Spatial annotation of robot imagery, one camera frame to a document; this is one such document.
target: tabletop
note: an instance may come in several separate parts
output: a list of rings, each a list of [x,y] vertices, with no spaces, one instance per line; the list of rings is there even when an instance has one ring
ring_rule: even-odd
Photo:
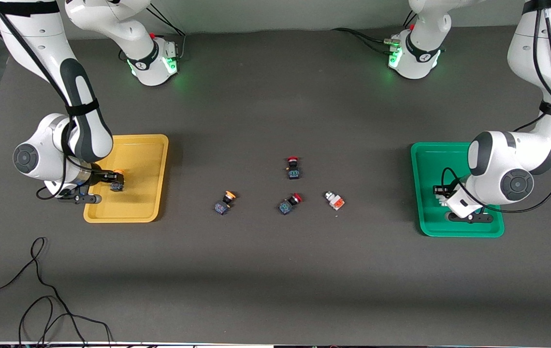
[[[368,31],[387,37],[397,29]],[[180,73],[146,87],[111,40],[71,42],[114,134],[170,139],[160,214],[89,224],[39,201],[11,156],[61,100],[10,59],[0,84],[0,286],[48,239],[42,275],[117,341],[551,347],[551,200],[505,216],[495,239],[419,231],[410,146],[470,141],[537,116],[538,88],[509,69],[514,27],[453,29],[426,79],[337,31],[190,35]],[[288,180],[289,156],[303,178]],[[551,171],[536,191],[551,189]],[[226,216],[213,211],[238,193]],[[325,191],[346,205],[332,210]],[[299,192],[291,214],[280,200]],[[28,269],[0,291],[0,341],[50,289]],[[39,337],[47,308],[26,329]],[[89,341],[101,326],[81,323]],[[55,341],[78,341],[68,322]]]

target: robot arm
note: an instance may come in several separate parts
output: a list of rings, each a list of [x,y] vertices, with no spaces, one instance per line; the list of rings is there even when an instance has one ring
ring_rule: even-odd
[[[72,115],[44,117],[33,136],[15,149],[15,167],[43,180],[58,198],[93,183],[88,168],[108,156],[112,135],[87,74],[67,42],[57,3],[0,1],[0,30],[12,57],[52,84]]]
[[[398,57],[392,58],[389,67],[408,79],[421,79],[436,66],[439,47],[452,29],[452,18],[448,11],[485,0],[408,0],[417,13],[414,29],[405,29],[392,36],[401,40],[403,48]]]
[[[0,13],[4,13],[4,18],[0,15],[0,30],[11,56],[24,68],[50,82],[6,26],[5,19],[13,25],[18,35],[39,58],[55,85],[60,89],[57,92],[62,93],[68,106],[96,106],[97,103],[94,103],[96,98],[86,72],[76,60],[65,37],[58,6],[53,2],[39,2],[39,4],[48,4],[40,7],[43,8],[40,12],[47,13],[12,14],[23,13],[29,8],[29,4],[33,2],[0,1]],[[88,163],[106,157],[112,150],[112,135],[103,121],[99,107],[92,108],[84,114],[78,113],[75,119],[76,125],[66,140],[72,154]],[[68,120],[61,123],[61,126],[64,127],[67,123],[69,123]],[[57,136],[55,145],[62,151],[60,135]]]
[[[551,89],[548,35],[551,26],[547,27],[547,21],[551,25],[551,7],[532,11],[527,8],[525,5],[525,13],[512,39],[508,62],[520,78],[542,90],[543,102],[532,131],[483,132],[471,143],[468,150],[471,175],[461,181],[475,200],[484,204],[509,204],[527,198],[534,188],[533,175],[551,168],[551,94],[544,86],[546,83]],[[536,30],[538,40],[534,43]],[[447,205],[460,218],[465,218],[481,208],[475,200],[456,186]]]
[[[149,4],[150,0],[66,0],[65,11],[77,27],[114,40],[138,80],[157,86],[177,71],[176,46],[152,38],[140,22],[130,18]]]

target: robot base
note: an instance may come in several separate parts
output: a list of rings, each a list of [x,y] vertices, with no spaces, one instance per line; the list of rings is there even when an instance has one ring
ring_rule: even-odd
[[[158,45],[158,57],[146,70],[139,69],[138,66],[132,66],[131,73],[138,78],[138,81],[145,86],[158,86],[168,81],[170,76],[177,73],[178,61],[176,59],[176,45],[174,42],[168,42],[163,38],[154,38]]]
[[[168,138],[162,134],[113,136],[110,155],[97,162],[103,168],[122,169],[122,192],[108,185],[94,185],[89,194],[101,196],[101,203],[84,207],[90,223],[151,222],[158,216]]]
[[[418,80],[426,77],[430,73],[430,70],[436,66],[441,51],[435,57],[430,58],[428,62],[417,62],[415,56],[409,53],[405,46],[406,37],[410,33],[411,31],[406,29],[401,31],[401,33],[392,35],[392,39],[400,40],[401,46],[398,48],[397,55],[390,56],[388,66],[396,70],[402,77]]]
[[[433,192],[441,185],[443,168],[457,173],[468,173],[467,150],[469,143],[416,143],[411,147],[415,195],[421,231],[427,236],[497,238],[503,235],[505,225],[501,213],[488,211],[490,223],[467,223],[448,220],[450,209],[441,205]],[[454,178],[447,173],[445,184]]]

